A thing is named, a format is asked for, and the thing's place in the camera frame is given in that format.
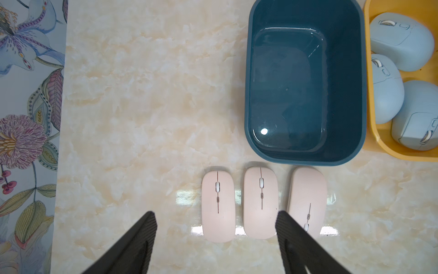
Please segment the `pink mouse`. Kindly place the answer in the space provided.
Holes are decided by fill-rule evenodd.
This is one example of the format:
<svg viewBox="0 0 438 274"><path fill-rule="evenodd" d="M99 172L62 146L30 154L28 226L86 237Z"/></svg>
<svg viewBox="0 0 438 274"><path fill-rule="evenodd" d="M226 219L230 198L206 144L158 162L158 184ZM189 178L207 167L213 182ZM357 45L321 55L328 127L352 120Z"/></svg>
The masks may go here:
<svg viewBox="0 0 438 274"><path fill-rule="evenodd" d="M242 195L243 224L247 236L269 239L276 234L279 208L278 182L266 167L251 167L244 175Z"/></svg>
<svg viewBox="0 0 438 274"><path fill-rule="evenodd" d="M287 213L311 237L318 238L327 206L327 181L312 167L297 167L292 174Z"/></svg>
<svg viewBox="0 0 438 274"><path fill-rule="evenodd" d="M235 186L226 171L210 171L201 184L203 235L213 243L230 242L236 230Z"/></svg>

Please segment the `light blue mouse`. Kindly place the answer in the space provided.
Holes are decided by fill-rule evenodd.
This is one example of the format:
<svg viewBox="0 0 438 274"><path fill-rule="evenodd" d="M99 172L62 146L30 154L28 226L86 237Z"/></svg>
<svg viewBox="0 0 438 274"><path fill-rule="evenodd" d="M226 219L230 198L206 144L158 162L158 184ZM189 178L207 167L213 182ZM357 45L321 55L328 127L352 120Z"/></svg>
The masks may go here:
<svg viewBox="0 0 438 274"><path fill-rule="evenodd" d="M404 83L404 102L392 120L392 137L418 151L438 146L438 87L426 81Z"/></svg>
<svg viewBox="0 0 438 274"><path fill-rule="evenodd" d="M432 58L435 40L427 27L397 13L382 13L370 23L371 51L390 58L401 71L420 70Z"/></svg>
<svg viewBox="0 0 438 274"><path fill-rule="evenodd" d="M404 84L400 71L385 55L372 54L375 123L385 124L400 111L404 102Z"/></svg>

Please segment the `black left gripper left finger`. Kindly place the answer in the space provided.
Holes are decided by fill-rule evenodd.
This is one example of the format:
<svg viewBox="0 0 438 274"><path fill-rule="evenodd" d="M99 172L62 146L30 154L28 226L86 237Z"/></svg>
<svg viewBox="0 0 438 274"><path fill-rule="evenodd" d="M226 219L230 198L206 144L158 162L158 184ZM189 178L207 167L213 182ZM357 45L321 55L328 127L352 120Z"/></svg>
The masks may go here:
<svg viewBox="0 0 438 274"><path fill-rule="evenodd" d="M145 213L86 274L146 274L157 232L155 213Z"/></svg>

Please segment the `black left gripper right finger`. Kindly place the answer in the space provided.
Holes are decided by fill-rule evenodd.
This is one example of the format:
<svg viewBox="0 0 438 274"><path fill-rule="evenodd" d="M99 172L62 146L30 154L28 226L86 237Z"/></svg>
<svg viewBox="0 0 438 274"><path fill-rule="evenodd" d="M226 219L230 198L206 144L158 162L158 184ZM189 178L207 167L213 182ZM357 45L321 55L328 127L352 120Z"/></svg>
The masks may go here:
<svg viewBox="0 0 438 274"><path fill-rule="evenodd" d="M286 212L280 211L276 232L287 274L347 274L349 271L327 253Z"/></svg>

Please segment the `yellow storage box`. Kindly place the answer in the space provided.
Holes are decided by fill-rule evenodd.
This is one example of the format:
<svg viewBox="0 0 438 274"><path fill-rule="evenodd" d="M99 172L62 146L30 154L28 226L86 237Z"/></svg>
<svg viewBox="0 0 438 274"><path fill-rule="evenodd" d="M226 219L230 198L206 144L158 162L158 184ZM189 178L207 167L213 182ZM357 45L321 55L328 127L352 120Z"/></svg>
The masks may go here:
<svg viewBox="0 0 438 274"><path fill-rule="evenodd" d="M366 1L363 7L365 23L365 41L367 57L367 84L368 84L368 122L366 140L363 145L365 150L389 154L404 161L437 162L438 149L429 151L416 151L396 142L391 135L391 122L385 124L375 123L374 87L371 61L370 23L379 14L391 12L410 17L427 27L434 40L438 40L438 2L424 1Z"/></svg>

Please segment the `dark teal storage box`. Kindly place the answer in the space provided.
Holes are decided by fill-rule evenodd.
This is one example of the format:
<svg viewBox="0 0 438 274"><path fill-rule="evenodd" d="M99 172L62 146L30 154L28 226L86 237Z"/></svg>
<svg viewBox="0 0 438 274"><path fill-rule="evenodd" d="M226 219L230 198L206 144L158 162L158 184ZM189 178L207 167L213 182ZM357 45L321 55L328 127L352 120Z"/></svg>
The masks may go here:
<svg viewBox="0 0 438 274"><path fill-rule="evenodd" d="M367 125L363 12L357 1L257 1L249 15L245 135L266 161L338 166Z"/></svg>

